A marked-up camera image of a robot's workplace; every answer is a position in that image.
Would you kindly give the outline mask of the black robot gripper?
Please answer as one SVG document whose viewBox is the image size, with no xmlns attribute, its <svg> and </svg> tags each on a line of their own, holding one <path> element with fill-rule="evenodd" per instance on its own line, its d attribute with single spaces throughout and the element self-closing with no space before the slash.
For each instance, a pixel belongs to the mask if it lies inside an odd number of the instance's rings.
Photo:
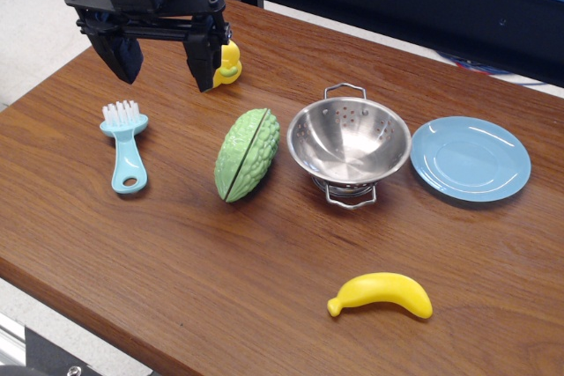
<svg viewBox="0 0 564 376">
<path fill-rule="evenodd" d="M 200 92 L 213 88 L 213 77 L 221 65 L 221 49 L 231 38 L 230 25 L 223 18 L 224 0 L 64 0 L 77 13 L 100 12 L 119 19 L 158 23 L 163 18 L 190 17 L 182 44 L 189 70 Z M 102 61 L 123 82 L 133 84 L 144 55 L 135 32 L 124 27 L 115 31 L 85 35 Z"/>
</svg>

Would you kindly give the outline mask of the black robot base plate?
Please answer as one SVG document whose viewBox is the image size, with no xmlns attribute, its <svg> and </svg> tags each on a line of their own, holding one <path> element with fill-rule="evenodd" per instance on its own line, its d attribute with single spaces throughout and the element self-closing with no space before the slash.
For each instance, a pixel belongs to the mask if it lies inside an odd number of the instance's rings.
<svg viewBox="0 0 564 376">
<path fill-rule="evenodd" d="M 2 375 L 154 375 L 156 372 L 91 335 L 55 343 L 1 317 Z"/>
</svg>

